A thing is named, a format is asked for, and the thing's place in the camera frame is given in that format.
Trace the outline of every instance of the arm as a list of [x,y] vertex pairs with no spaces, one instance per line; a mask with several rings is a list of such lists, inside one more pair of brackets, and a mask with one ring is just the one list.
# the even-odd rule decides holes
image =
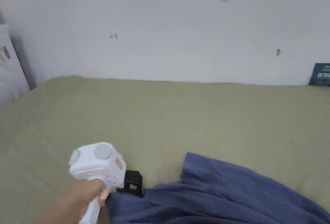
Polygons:
[[88,204],[99,196],[100,206],[105,206],[109,192],[102,180],[79,180],[71,191],[31,224],[76,224],[85,215]]

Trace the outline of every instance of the green bedsheet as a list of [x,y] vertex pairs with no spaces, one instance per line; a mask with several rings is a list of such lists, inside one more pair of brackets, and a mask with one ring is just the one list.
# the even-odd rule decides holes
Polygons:
[[146,187],[186,152],[255,170],[330,211],[330,88],[61,77],[0,110],[2,223],[61,196],[79,146],[109,142]]

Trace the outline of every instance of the red handwriting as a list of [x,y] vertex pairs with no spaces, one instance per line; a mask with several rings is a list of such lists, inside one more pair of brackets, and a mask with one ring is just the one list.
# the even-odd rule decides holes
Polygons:
[[117,33],[116,33],[116,35],[110,35],[110,38],[113,38],[113,37],[116,37],[117,39],[118,39],[118,37],[117,37]]

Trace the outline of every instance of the dark blue book cover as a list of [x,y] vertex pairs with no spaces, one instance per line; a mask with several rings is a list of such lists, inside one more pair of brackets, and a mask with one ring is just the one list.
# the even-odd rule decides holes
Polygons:
[[330,63],[316,63],[309,85],[330,86]]

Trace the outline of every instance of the blue blanket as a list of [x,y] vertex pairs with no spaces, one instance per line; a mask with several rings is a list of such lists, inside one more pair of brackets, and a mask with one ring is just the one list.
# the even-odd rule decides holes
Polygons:
[[113,223],[330,223],[316,203],[247,168],[187,153],[180,182],[145,189],[145,197],[115,192]]

